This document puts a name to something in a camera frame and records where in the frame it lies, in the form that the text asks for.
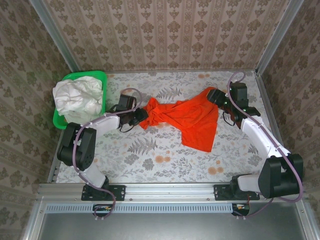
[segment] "white cloth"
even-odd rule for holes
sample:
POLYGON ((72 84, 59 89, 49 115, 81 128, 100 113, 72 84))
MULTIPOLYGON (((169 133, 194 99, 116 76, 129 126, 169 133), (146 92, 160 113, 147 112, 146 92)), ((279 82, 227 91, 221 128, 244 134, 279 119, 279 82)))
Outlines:
POLYGON ((59 81, 52 89, 55 107, 68 123, 84 124, 99 117, 102 109, 102 82, 92 76, 59 81))

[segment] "floral table surface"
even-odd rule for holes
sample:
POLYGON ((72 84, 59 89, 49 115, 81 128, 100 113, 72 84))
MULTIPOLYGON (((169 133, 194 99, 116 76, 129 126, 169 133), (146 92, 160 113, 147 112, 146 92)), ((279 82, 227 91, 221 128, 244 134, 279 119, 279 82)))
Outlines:
MULTIPOLYGON (((137 88, 145 106, 149 98, 160 103, 191 99, 207 87, 225 91, 230 71, 118 73, 108 75, 107 106, 116 104, 120 91, 137 88)), ((269 126, 266 110, 253 71, 246 72, 249 105, 261 113, 269 126)), ((137 97, 133 90, 126 94, 137 97)), ((161 123, 128 133, 107 132, 96 140, 94 162, 112 183, 225 182, 235 174, 257 173, 264 161, 237 126, 227 125, 219 110, 217 130, 210 153, 181 144, 181 132, 161 123)), ((61 163, 57 183, 81 183, 73 168, 61 163)))

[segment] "orange shirt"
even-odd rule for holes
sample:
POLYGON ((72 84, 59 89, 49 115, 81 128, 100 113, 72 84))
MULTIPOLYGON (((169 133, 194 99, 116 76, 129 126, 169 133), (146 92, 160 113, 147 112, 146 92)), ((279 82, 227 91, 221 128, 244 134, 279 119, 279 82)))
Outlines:
POLYGON ((218 120, 217 105, 207 100, 208 87, 191 100, 159 104, 152 97, 144 109, 149 117, 140 123, 143 129, 168 123, 182 133, 182 144, 204 152, 211 152, 218 120))

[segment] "beige wallpaper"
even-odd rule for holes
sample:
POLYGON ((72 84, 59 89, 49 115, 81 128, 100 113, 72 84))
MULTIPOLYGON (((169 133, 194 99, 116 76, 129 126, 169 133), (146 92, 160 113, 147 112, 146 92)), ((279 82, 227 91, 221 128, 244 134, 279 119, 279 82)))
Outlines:
POLYGON ((52 87, 69 72, 33 7, 0 1, 0 239, 20 238, 59 132, 52 87))
POLYGON ((262 75, 283 142, 304 158, 320 223, 320 1, 305 0, 262 75))
POLYGON ((45 0, 79 68, 254 69, 288 0, 45 0))

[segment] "green basket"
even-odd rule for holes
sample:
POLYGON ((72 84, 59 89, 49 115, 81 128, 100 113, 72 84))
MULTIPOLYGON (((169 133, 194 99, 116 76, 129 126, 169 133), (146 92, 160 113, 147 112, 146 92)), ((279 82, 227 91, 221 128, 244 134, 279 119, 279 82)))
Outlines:
MULTIPOLYGON (((102 96, 102 109, 100 115, 106 112, 106 96, 107 96, 107 75, 103 71, 83 71, 83 72, 74 72, 66 75, 62 80, 76 80, 78 78, 89 76, 99 79, 102 82, 103 96, 102 96)), ((59 116, 57 109, 54 109, 53 114, 53 124, 58 129, 66 129, 68 122, 65 119, 65 116, 59 116)))

